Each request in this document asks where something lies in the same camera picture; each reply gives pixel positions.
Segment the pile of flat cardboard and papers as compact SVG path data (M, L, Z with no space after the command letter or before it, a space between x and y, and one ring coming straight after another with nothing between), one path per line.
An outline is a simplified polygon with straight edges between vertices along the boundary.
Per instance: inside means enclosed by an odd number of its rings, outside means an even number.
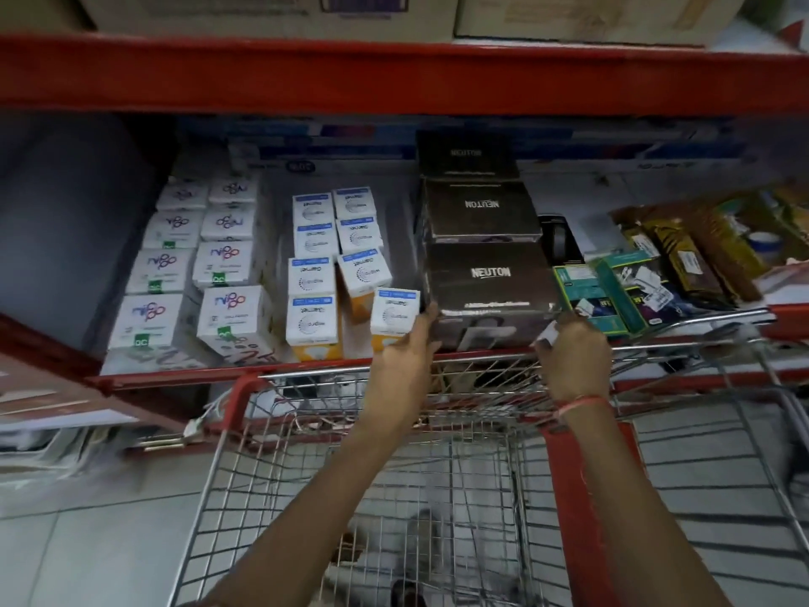
M61 430L157 427L181 432L192 408L158 388L115 390L98 384L99 363L76 352L0 346L0 451L47 448Z

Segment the cardboard carton with white label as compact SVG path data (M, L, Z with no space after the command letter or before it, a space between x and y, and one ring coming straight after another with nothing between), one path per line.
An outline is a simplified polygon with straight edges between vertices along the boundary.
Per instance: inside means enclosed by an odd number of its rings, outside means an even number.
M705 47L745 0L460 0L459 38Z

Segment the person's left forearm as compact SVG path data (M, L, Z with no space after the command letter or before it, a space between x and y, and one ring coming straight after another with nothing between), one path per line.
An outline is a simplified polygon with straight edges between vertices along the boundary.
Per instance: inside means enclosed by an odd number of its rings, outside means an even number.
M368 401L337 451L197 607L308 607L363 495L418 418Z

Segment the small dark brown box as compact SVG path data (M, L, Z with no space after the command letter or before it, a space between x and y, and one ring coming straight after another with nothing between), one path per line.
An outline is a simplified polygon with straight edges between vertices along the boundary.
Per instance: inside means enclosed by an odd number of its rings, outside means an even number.
M520 171L511 138L495 132L419 130L420 177L436 181L517 181Z

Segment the dark packet with white tags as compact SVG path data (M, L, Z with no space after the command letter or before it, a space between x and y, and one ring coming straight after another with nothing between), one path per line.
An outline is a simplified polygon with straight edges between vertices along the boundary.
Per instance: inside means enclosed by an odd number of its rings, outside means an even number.
M686 316L672 286L646 265L639 266L626 290L649 327L674 324Z

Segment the large green packet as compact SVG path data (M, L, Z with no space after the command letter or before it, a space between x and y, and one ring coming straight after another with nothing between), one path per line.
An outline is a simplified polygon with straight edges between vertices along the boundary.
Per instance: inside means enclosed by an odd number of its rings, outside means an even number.
M626 290L640 265L653 269L668 282L660 267L659 257L644 250L605 255L592 263L602 289L612 300L630 335L639 335L650 328L660 327L649 327L645 323Z

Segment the large dark brown box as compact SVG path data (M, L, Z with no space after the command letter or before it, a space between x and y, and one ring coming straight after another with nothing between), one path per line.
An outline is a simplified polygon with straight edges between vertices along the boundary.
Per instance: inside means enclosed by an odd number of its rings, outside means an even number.
M540 244L426 244L423 290L443 352L531 346L561 311Z

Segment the metal shopping cart red trim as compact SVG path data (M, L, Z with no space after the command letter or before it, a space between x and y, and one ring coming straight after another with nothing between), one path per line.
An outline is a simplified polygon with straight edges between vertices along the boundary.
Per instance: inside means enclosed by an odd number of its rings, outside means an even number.
M338 452L369 360L245 369L167 607L203 597ZM311 607L622 607L575 439L528 354L437 357L427 408L329 558Z

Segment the black device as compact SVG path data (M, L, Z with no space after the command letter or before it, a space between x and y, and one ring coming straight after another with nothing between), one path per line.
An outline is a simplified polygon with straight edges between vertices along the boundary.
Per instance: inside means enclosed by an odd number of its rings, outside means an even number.
M585 264L579 245L564 216L556 213L541 214L537 220L541 228L541 248L550 266Z

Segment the red metal shelf rack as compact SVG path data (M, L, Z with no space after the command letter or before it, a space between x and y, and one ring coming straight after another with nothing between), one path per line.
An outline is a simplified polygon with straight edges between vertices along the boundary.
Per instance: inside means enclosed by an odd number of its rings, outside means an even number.
M761 162L626 174L625 195L809 184L809 54L106 35L0 36L0 312L56 341L91 322L134 247L168 113L736 114Z

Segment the stack of white purple-print boxes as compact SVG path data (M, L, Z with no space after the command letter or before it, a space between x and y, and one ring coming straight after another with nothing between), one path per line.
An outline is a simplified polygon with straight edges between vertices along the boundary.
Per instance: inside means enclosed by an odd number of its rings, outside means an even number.
M100 374L275 362L274 235L260 174L176 178L155 208Z

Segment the person's right hand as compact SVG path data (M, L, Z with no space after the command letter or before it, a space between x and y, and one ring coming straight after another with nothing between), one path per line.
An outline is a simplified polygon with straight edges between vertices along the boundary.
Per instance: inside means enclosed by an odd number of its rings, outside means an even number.
M539 354L540 372L560 416L584 406L608 402L612 348L606 336L574 335Z

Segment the medium dark brown box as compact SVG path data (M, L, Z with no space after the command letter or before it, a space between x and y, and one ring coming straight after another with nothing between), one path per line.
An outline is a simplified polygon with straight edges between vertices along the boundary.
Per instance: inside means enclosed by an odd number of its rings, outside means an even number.
M531 196L519 181L425 180L421 229L431 244L536 243L542 235Z

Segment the brown gold-trim packet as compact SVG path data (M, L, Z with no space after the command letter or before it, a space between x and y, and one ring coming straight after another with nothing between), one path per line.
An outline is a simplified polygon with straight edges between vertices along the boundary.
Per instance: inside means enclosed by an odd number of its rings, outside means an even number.
M686 303L706 312L734 308L723 281L703 257L681 218L636 219L620 223L619 227L631 244L658 259L667 280Z

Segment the person's left hand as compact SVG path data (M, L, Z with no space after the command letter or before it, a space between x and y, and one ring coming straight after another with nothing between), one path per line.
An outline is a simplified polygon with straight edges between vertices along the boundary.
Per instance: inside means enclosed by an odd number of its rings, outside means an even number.
M410 431L430 392L435 354L411 350L411 331L375 353L359 422L379 435Z

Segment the person's right forearm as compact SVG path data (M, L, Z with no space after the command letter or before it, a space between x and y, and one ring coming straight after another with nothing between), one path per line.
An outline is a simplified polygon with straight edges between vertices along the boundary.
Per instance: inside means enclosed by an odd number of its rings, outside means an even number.
M559 418L581 451L622 607L733 607L632 454L612 406Z

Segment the stack of white-blue bulb boxes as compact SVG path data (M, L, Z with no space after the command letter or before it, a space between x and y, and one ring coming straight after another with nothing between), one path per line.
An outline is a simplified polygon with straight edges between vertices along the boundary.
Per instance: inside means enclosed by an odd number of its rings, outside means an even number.
M369 185L294 194L287 265L286 340L298 361L346 357L344 329L366 325L372 352L414 326L421 293L396 287L383 204Z

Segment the brown packet with window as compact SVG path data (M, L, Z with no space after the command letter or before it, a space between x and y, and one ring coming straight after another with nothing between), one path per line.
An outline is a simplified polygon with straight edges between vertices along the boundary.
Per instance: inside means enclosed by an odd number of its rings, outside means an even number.
M809 285L809 187L770 184L687 202L686 223L742 303Z

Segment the small green packet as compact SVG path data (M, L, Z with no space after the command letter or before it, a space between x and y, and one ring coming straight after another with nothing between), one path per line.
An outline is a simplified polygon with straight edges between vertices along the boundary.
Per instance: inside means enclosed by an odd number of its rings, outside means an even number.
M622 322L612 300L602 289L598 277L586 264L553 267L553 274L565 305L574 313L586 318L602 333L621 330Z

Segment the large cardboard carton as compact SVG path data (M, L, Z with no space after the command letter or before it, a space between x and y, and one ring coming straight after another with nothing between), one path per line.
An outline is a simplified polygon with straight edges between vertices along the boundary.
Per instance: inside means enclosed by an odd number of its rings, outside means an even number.
M445 43L459 0L79 0L99 31L143 37Z

